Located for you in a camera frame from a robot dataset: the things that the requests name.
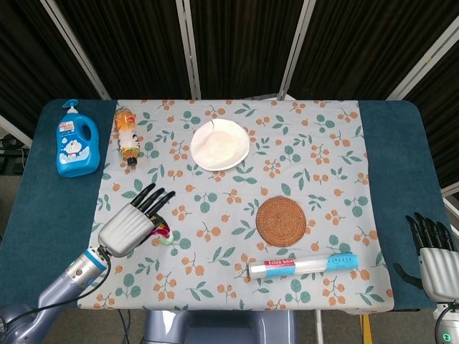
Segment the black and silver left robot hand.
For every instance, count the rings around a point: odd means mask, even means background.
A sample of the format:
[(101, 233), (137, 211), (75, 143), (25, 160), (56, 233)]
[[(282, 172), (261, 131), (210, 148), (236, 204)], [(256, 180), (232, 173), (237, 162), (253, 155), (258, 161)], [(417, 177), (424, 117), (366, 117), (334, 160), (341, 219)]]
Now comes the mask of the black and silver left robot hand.
[(101, 249), (112, 257), (124, 257), (148, 238), (159, 235), (167, 242), (172, 233), (160, 210), (176, 195), (175, 191), (147, 185), (130, 203), (116, 213), (98, 234)]

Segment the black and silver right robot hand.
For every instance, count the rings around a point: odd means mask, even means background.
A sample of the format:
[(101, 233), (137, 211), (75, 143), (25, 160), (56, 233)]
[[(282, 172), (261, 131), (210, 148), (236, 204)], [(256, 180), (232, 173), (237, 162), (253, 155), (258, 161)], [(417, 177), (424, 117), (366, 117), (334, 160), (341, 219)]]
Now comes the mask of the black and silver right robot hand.
[(415, 244), (420, 276), (409, 275), (394, 263), (396, 273), (404, 282), (424, 291), (433, 302), (457, 303), (458, 251), (450, 230), (417, 212), (405, 218)]

